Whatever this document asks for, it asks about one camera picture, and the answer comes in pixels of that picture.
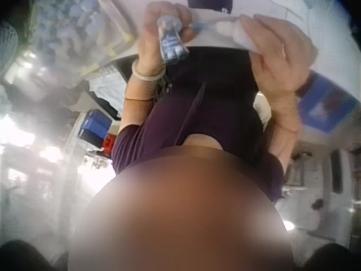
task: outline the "white bracelet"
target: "white bracelet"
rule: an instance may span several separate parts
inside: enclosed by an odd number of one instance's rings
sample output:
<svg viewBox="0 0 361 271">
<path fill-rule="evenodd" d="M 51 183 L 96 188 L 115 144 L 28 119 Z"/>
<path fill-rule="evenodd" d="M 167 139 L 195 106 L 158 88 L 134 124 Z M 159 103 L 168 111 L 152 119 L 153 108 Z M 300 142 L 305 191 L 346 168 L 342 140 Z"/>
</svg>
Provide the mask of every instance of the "white bracelet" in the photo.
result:
<svg viewBox="0 0 361 271">
<path fill-rule="evenodd" d="M 138 64 L 139 59 L 136 59 L 133 64 L 131 65 L 131 71 L 133 72 L 133 74 L 135 75 L 136 78 L 143 80 L 143 81 L 148 81 L 148 82 L 154 82 L 154 81 L 158 81 L 160 78 L 162 78 L 165 74 L 165 68 L 158 74 L 155 76 L 145 76 L 145 75 L 141 75 L 140 73 L 137 72 L 137 64 Z"/>
</svg>

